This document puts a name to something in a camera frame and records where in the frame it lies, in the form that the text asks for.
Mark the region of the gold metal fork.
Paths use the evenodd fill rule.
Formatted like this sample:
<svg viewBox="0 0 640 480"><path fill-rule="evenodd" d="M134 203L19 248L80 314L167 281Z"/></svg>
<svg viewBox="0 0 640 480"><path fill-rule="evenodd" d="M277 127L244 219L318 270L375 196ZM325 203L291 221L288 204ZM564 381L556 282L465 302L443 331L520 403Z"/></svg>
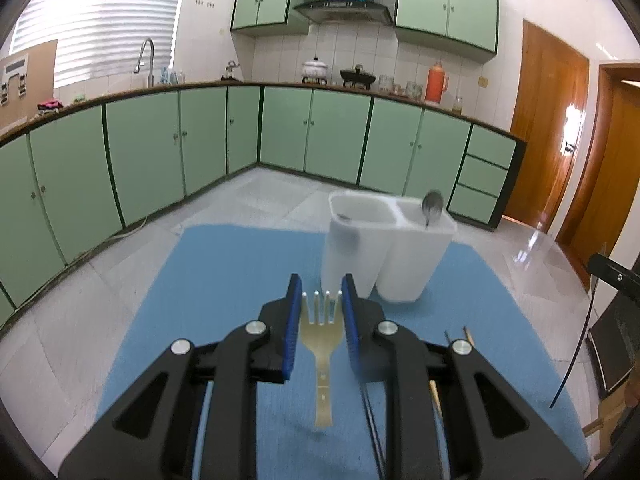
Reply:
<svg viewBox="0 0 640 480"><path fill-rule="evenodd" d="M344 334L342 292L315 290L311 296L302 295L299 335L307 350L314 356L316 367L316 414L314 426L328 428L333 425L331 410L330 369L331 356Z"/></svg>

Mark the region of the light wooden chopstick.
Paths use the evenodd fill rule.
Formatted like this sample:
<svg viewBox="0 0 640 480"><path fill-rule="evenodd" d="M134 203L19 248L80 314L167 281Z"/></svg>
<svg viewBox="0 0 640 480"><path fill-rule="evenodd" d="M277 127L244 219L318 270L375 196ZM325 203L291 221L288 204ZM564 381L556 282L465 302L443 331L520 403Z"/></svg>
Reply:
<svg viewBox="0 0 640 480"><path fill-rule="evenodd" d="M471 334L470 330L469 330L466 326L463 326L463 333L464 333L465 339L466 339L467 341L469 341L469 344L470 344L473 348L475 348L475 342L474 342L474 339L473 339L473 337L472 337L472 334Z"/></svg>
<svg viewBox="0 0 640 480"><path fill-rule="evenodd" d="M435 408L438 414L438 418L440 420L442 420L442 404L440 404L440 400L439 400L439 393L437 390L437 385L436 382L434 382L434 380L430 380L428 382L428 386L430 387L430 391L431 391L431 396L432 396L432 400L435 404Z"/></svg>

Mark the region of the black chopstick silver band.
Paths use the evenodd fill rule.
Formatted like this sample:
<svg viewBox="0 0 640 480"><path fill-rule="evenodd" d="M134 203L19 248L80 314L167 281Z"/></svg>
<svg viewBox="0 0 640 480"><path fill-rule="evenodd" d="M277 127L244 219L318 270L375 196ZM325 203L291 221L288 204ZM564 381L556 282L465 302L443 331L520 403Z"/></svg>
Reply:
<svg viewBox="0 0 640 480"><path fill-rule="evenodd" d="M360 396L361 396L364 412L366 413L367 425L368 425L369 434L370 434L375 466L376 466L376 470L378 471L378 478L380 480L384 480L385 479L385 463L384 463L382 444L381 444L380 437L378 436L378 428L376 428L375 418L372 410L372 404L371 404L367 386L365 384L360 384Z"/></svg>

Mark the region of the green lower kitchen cabinets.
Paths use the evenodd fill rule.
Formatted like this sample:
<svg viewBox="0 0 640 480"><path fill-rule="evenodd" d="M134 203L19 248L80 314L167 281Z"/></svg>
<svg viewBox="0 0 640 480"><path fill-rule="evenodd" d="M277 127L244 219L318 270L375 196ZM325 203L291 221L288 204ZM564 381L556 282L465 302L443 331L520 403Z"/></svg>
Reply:
<svg viewBox="0 0 640 480"><path fill-rule="evenodd" d="M492 230L526 144L397 96L306 84L186 84L76 104L1 138L1 316L124 229L265 166L367 190L437 190Z"/></svg>

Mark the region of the white double utensil holder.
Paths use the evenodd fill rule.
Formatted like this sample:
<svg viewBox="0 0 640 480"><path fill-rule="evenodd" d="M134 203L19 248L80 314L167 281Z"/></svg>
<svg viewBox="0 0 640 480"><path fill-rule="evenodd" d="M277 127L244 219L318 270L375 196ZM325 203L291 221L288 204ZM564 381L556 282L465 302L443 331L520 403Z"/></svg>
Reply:
<svg viewBox="0 0 640 480"><path fill-rule="evenodd" d="M458 230L446 211L427 218L418 198L337 191L329 208L320 283L331 295L349 274L360 297L418 300Z"/></svg>

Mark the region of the metal spoon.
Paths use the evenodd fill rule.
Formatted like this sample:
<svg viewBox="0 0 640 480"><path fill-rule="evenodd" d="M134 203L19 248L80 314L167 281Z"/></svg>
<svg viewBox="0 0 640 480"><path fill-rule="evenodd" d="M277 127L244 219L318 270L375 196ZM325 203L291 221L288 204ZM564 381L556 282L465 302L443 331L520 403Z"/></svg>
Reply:
<svg viewBox="0 0 640 480"><path fill-rule="evenodd" d="M442 208L444 208L442 193L439 190L428 191L421 204L426 226L430 226L439 220L442 216Z"/></svg>

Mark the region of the glass jar on counter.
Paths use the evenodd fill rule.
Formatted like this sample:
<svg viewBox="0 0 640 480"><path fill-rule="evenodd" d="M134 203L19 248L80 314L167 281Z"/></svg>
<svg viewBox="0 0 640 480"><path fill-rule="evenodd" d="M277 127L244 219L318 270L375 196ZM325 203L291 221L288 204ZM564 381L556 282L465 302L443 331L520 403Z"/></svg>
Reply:
<svg viewBox="0 0 640 480"><path fill-rule="evenodd" d="M461 114L463 110L463 99L462 96L456 96L454 98L454 105L452 106L452 111L454 114Z"/></svg>

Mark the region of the orange thermos flask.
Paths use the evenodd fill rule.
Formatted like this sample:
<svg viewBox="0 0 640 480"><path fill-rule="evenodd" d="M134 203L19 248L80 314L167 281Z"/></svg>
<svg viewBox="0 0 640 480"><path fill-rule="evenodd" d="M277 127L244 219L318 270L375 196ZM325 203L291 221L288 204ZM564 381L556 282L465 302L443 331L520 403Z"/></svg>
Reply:
<svg viewBox="0 0 640 480"><path fill-rule="evenodd" d="M440 104L442 95L448 88L448 75L441 62L436 62L428 71L426 78L424 100Z"/></svg>

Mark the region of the brown wooden door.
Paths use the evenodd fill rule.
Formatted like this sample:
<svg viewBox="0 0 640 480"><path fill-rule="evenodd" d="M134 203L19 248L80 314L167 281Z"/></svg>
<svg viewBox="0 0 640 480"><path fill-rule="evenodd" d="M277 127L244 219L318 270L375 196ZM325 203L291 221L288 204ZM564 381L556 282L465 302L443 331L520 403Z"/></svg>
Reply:
<svg viewBox="0 0 640 480"><path fill-rule="evenodd" d="M588 86L588 58L525 21L510 133L526 142L526 150L506 204L508 217L549 231L573 169L585 122Z"/></svg>

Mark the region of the brown cardboard box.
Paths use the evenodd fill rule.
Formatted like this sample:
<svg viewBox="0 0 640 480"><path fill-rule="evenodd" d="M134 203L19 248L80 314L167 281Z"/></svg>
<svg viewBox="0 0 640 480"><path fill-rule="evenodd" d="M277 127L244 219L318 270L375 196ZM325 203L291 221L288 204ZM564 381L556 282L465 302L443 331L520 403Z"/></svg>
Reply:
<svg viewBox="0 0 640 480"><path fill-rule="evenodd" d="M51 40L1 60L0 127L5 134L37 115L38 105L53 99L58 42Z"/></svg>

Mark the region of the black wok with lid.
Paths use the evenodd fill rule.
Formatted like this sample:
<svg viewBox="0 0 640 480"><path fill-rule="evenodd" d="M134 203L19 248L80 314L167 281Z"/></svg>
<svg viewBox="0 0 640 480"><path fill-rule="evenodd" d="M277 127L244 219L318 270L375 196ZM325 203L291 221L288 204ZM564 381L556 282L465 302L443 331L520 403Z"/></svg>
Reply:
<svg viewBox="0 0 640 480"><path fill-rule="evenodd" d="M368 73L360 64L350 70L341 70L341 77L344 88L370 90L376 81L376 77Z"/></svg>

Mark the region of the white cooking pot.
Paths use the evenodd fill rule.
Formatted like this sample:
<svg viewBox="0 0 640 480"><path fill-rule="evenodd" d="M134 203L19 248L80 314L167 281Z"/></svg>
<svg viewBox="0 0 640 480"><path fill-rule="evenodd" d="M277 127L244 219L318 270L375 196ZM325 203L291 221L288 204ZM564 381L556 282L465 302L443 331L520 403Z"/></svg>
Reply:
<svg viewBox="0 0 640 480"><path fill-rule="evenodd" d="M309 61L303 62L302 81L304 84L328 84L328 66L320 61L316 56Z"/></svg>

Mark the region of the white window blinds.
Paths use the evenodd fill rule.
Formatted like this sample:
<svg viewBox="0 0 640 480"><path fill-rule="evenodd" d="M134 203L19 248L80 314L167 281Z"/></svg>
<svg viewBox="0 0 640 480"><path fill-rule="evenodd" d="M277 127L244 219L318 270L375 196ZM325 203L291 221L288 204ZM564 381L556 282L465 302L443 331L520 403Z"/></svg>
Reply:
<svg viewBox="0 0 640 480"><path fill-rule="evenodd" d="M174 64L182 0L30 0L9 52L56 40L54 88Z"/></svg>

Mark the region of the black range hood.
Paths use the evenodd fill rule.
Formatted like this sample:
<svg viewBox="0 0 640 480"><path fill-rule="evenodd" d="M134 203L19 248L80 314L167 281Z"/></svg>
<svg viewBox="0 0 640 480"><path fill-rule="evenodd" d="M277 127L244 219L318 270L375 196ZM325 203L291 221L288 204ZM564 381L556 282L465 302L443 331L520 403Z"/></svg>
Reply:
<svg viewBox="0 0 640 480"><path fill-rule="evenodd" d="M341 22L393 24L387 6L368 0L314 0L294 8L316 24Z"/></svg>

